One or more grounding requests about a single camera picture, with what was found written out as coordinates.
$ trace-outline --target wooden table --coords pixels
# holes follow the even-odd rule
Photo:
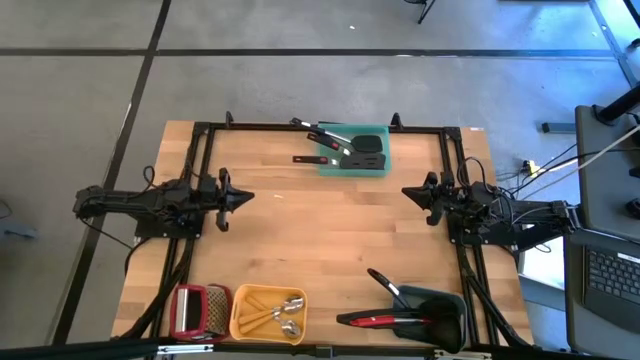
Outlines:
[[[156,183],[180,176],[192,129],[189,121],[167,123],[156,161]],[[218,283],[232,291],[247,283],[304,289],[309,310],[303,343],[425,346],[396,338],[388,330],[340,325],[335,317],[389,307],[391,296],[369,277],[368,267],[396,284],[462,293],[445,221],[427,226],[428,213],[400,192],[404,186],[422,184],[428,171],[443,169],[438,137],[392,134],[392,171],[386,177],[337,178],[320,177],[312,165],[291,162],[294,154],[314,153],[315,144],[305,135],[216,131],[209,172],[217,174],[226,167],[234,187],[256,196],[229,214],[229,232],[216,228],[213,212],[207,215],[189,283]],[[484,131],[465,128],[462,135],[465,155],[480,159],[488,180],[495,181]],[[452,166],[457,167],[455,158]],[[469,167],[471,178],[479,179],[477,166]],[[128,330],[156,295],[167,244],[166,239],[152,239],[133,255],[113,335]],[[483,249],[493,300],[518,334],[532,343],[513,258],[498,247]],[[480,339],[488,342],[483,312],[477,299],[475,303]],[[168,334],[167,314],[162,334]]]

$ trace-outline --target black spatula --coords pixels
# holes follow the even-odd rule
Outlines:
[[[319,164],[339,166],[341,169],[384,170],[387,157],[384,154],[352,153],[344,156],[340,161],[326,156],[300,156],[294,155],[294,163]]]
[[[329,135],[340,141],[344,141],[347,144],[350,144],[351,147],[353,147],[353,150],[357,152],[363,152],[363,153],[382,152],[382,140],[380,139],[379,136],[376,136],[376,135],[356,135],[353,137],[353,139],[347,139],[344,136],[340,136],[331,131],[322,129],[318,127],[318,125],[311,125],[308,122],[304,122],[298,118],[291,119],[290,123],[291,125],[307,128],[309,131],[312,131],[316,134]]]

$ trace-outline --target concrete floor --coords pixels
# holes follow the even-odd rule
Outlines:
[[[160,4],[5,0],[0,47],[146,47]],[[607,12],[620,5],[609,2]],[[160,48],[608,49],[587,3],[451,0],[437,2],[422,26],[418,15],[399,0],[174,1]],[[40,232],[0,244],[0,347],[47,341],[85,231],[70,211],[74,194],[102,181],[141,61],[0,57],[0,160],[11,169],[0,197]],[[510,172],[575,142],[541,134],[540,123],[571,122],[576,105],[606,104],[628,89],[613,58],[156,58],[117,188],[143,187],[167,120],[222,121],[227,110],[239,122],[385,124],[399,112],[408,125],[483,127],[497,171]],[[537,198],[576,203],[577,178]],[[109,216],[104,229],[131,239],[133,227]],[[101,238],[70,341],[108,338],[125,255]],[[566,347],[550,335],[562,316],[528,306],[536,342]]]

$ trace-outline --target utensil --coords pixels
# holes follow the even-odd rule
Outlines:
[[[316,133],[308,133],[307,134],[307,139],[311,140],[311,141],[315,141],[320,145],[324,145],[332,150],[335,150],[337,152],[341,152],[347,156],[351,155],[351,151],[345,149],[345,148],[340,148],[340,144],[333,140],[333,138],[329,135],[324,135],[324,134],[316,134]]]
[[[367,322],[363,319],[378,319],[385,317],[393,317],[394,319],[431,319],[428,316],[425,316],[420,312],[419,309],[403,309],[403,310],[395,310],[395,309],[374,309],[374,310],[365,310],[365,311],[356,311],[347,314],[339,314],[336,316],[336,322],[342,325],[349,326],[366,326],[366,325],[376,325],[375,323],[367,324]]]
[[[297,339],[302,334],[302,330],[300,330],[300,326],[296,324],[293,320],[280,321],[280,327],[282,328],[282,332],[289,339]]]
[[[431,320],[427,318],[402,318],[393,315],[383,315],[354,319],[349,323],[350,325],[358,327],[378,328],[381,326],[388,327],[389,325],[423,325],[431,323]]]
[[[283,306],[275,307],[270,310],[263,310],[251,315],[245,315],[238,319],[238,324],[245,325],[267,315],[273,314],[276,311],[284,312],[285,314],[295,314],[304,306],[304,299],[300,296],[291,296],[284,301]]]
[[[253,306],[254,308],[256,308],[258,310],[266,310],[266,309],[268,309],[264,304],[262,304],[260,301],[258,301],[256,298],[254,298],[251,295],[245,296],[244,301],[246,301],[249,305]]]
[[[384,154],[352,153],[340,161],[326,156],[293,156],[294,163],[339,166],[341,169],[384,170],[387,157]]]
[[[351,147],[353,147],[353,150],[357,152],[377,153],[382,151],[382,140],[379,136],[376,135],[356,135],[353,137],[353,139],[347,139],[346,137],[320,128],[318,127],[318,125],[311,125],[308,122],[302,121],[298,118],[291,119],[289,123],[291,125],[305,127],[309,131],[312,131],[316,134],[329,135],[340,141],[344,141],[345,143],[350,144]]]
[[[257,328],[257,327],[266,324],[271,319],[274,319],[274,320],[276,318],[279,319],[278,318],[278,316],[280,315],[280,308],[279,307],[273,308],[273,310],[269,310],[269,311],[271,311],[271,315],[270,316],[265,316],[265,317],[263,317],[261,319],[257,319],[255,321],[252,321],[252,322],[248,323],[248,324],[240,326],[240,333],[246,334],[246,333],[250,332],[251,330],[253,330],[253,329]]]
[[[398,290],[400,290],[400,293],[407,300],[411,301],[410,304],[420,304],[419,306],[417,306],[417,310],[419,310],[421,314],[420,317],[427,317],[434,322],[439,321],[440,318],[444,316],[452,316],[458,319],[461,330],[461,338],[458,343],[466,343],[467,308],[466,304],[460,296],[408,285],[399,286]],[[406,311],[395,298],[393,299],[393,309],[395,309],[395,311]],[[424,327],[421,326],[396,327],[393,329],[393,333],[400,338],[411,339],[425,343],[440,341],[437,338],[434,339],[433,336],[431,336],[430,333],[426,332]]]
[[[405,309],[411,309],[411,305],[409,305],[409,302],[400,294],[400,290],[398,290],[398,288],[393,285],[393,283],[389,281],[389,279],[372,268],[368,268],[367,272],[369,273],[369,275],[371,275],[372,278],[380,283],[380,285],[384,286],[385,289],[387,289]]]
[[[432,324],[424,326],[425,334],[431,343],[439,345],[448,353],[455,354],[464,345],[462,343],[462,328],[456,316],[444,316]]]

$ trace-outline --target laptop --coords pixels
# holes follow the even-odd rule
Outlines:
[[[604,125],[591,107],[579,106],[578,153],[602,150],[633,126],[631,117],[622,117],[615,126]],[[633,146],[630,139],[619,145]],[[640,154],[619,152],[604,154],[580,170],[582,226],[607,235],[583,246],[582,302],[599,317],[634,333],[640,333],[640,220],[626,211],[625,204],[640,197],[640,179],[629,176],[639,164]]]

